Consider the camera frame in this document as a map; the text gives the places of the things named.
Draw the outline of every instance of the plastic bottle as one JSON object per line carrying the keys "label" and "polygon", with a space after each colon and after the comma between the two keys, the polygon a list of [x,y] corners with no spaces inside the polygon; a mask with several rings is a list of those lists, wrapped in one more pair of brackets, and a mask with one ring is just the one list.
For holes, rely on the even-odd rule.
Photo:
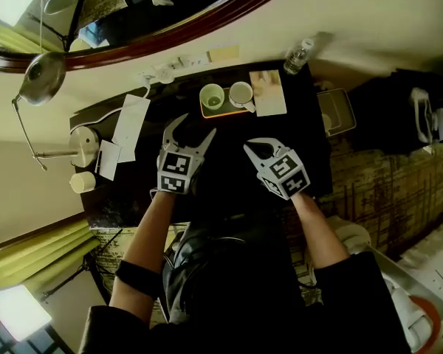
{"label": "plastic bottle", "polygon": [[296,44],[284,63],[284,71],[287,74],[297,74],[309,59],[310,51],[314,46],[312,39],[306,38],[300,44]]}

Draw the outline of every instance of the yellow curtain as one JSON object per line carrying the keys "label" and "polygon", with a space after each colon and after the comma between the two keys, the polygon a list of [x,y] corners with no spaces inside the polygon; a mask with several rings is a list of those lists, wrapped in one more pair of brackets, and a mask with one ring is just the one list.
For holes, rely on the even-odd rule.
{"label": "yellow curtain", "polygon": [[99,243],[82,220],[0,250],[0,289],[22,283],[39,298],[47,284]]}
{"label": "yellow curtain", "polygon": [[[39,36],[24,29],[12,28],[0,22],[0,46],[13,52],[23,52],[26,54],[38,54]],[[51,44],[43,38],[43,50],[62,51],[59,47]]]}

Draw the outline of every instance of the hand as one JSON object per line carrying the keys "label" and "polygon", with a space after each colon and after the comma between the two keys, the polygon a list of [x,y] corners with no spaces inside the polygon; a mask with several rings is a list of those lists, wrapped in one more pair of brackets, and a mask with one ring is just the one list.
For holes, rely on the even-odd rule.
{"label": "hand", "polygon": [[302,221],[307,221],[315,218],[326,219],[325,215],[318,208],[312,197],[309,197],[303,192],[295,193],[291,198],[299,217]]}

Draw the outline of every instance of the mug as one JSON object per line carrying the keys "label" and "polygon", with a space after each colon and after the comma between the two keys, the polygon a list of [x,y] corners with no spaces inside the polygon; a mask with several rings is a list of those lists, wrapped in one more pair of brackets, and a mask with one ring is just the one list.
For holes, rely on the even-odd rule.
{"label": "mug", "polygon": [[230,102],[237,108],[246,108],[254,113],[256,107],[253,104],[253,88],[244,81],[234,83],[230,88]]}
{"label": "mug", "polygon": [[199,96],[202,105],[210,110],[220,109],[224,103],[224,90],[217,84],[207,84]]}
{"label": "mug", "polygon": [[74,192],[77,194],[82,194],[83,192],[93,190],[95,188],[96,180],[92,173],[82,172],[72,175],[69,183]]}

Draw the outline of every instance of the wall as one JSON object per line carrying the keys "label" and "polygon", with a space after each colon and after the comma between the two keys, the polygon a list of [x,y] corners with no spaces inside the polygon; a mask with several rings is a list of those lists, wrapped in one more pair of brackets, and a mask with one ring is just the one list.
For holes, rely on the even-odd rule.
{"label": "wall", "polygon": [[[81,262],[75,263],[51,282],[47,289],[52,289],[67,277],[74,274]],[[85,271],[71,282],[60,288],[54,295],[42,303],[52,317],[51,325],[72,351],[78,352],[87,313],[93,305],[105,305],[90,272]]]}
{"label": "wall", "polygon": [[[138,87],[135,74],[149,65],[233,43],[241,46],[240,59],[210,67],[281,58],[297,39],[318,32],[332,38],[318,55],[321,59],[372,74],[387,74],[396,67],[429,69],[443,60],[443,0],[272,0],[226,27],[168,51],[70,72],[51,103],[39,108],[23,105],[21,110],[32,140],[66,143],[68,118],[74,111]],[[10,106],[21,80],[18,74],[0,74],[0,140],[22,140]]]}
{"label": "wall", "polygon": [[[49,146],[36,145],[44,149]],[[69,160],[45,162],[47,172],[26,144],[0,142],[0,243],[83,211],[69,186],[74,173]]]}

